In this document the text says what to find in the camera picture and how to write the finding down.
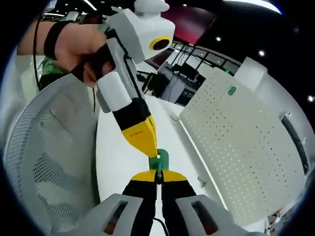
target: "black wrist strap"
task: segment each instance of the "black wrist strap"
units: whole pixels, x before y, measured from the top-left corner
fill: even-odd
[[[63,28],[69,23],[69,21],[60,21],[50,28],[44,43],[44,54],[46,57],[57,60],[55,55],[56,42]]]

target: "red wall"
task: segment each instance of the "red wall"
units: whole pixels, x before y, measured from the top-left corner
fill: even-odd
[[[200,8],[174,5],[170,5],[170,9],[161,15],[175,24],[176,37],[192,44],[216,18],[214,13]]]

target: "hand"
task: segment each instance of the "hand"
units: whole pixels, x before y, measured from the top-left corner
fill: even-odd
[[[99,32],[95,25],[68,24],[61,31],[55,47],[57,61],[55,64],[67,71],[71,71],[84,57],[95,53],[106,43],[106,35]],[[103,68],[103,74],[113,69],[110,62]],[[96,77],[88,63],[84,65],[84,84],[94,87]]]

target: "white table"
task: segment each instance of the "white table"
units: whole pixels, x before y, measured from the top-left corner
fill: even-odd
[[[196,194],[205,194],[221,203],[191,141],[178,121],[183,107],[152,96],[146,102],[157,127],[157,147],[169,153],[169,169],[186,176]],[[96,173],[100,200],[114,193],[122,193],[130,179],[139,172],[149,169],[148,158],[131,146],[123,137],[112,113],[99,112],[96,137]],[[202,188],[198,176],[207,181]],[[162,216],[161,188],[157,188],[156,217]],[[162,226],[154,221],[151,236],[164,235]]]

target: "ceiling light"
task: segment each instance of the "ceiling light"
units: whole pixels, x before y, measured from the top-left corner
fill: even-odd
[[[309,102],[314,102],[315,97],[313,97],[313,96],[308,96],[308,97],[307,97],[307,100],[308,100]]]
[[[55,14],[55,13],[45,13],[46,16],[64,16],[62,14]]]
[[[278,12],[281,14],[279,9],[277,9],[275,6],[273,6],[270,2],[264,1],[264,0],[224,0],[224,1],[238,1],[238,2],[244,2],[244,3],[251,3],[257,6],[262,6],[265,8],[268,8],[272,11]]]
[[[87,5],[89,5],[94,11],[97,11],[97,9],[95,8],[95,6],[92,5],[92,3],[90,3],[88,0],[83,0]]]
[[[260,55],[261,57],[263,57],[263,56],[265,55],[265,52],[264,52],[263,50],[260,50],[260,51],[259,51],[259,55]]]

